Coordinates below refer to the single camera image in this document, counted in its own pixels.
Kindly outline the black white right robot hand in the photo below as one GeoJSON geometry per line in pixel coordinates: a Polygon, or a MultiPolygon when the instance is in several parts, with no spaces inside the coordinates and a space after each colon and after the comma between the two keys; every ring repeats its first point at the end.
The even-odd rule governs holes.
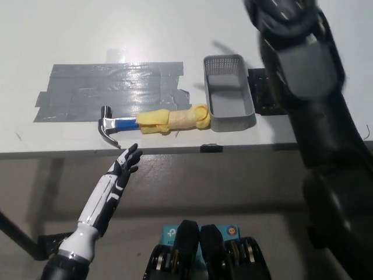
{"type": "Polygon", "coordinates": [[[244,4],[253,23],[261,18],[270,18],[279,22],[296,22],[316,8],[316,1],[246,0],[244,4]]]}

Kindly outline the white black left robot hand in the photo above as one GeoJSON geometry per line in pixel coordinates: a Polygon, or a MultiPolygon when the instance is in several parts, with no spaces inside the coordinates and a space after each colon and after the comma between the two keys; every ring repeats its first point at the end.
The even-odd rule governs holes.
{"type": "Polygon", "coordinates": [[[80,214],[79,223],[95,228],[100,237],[104,236],[131,174],[138,170],[142,154],[135,143],[115,160],[96,184],[80,214]]]}

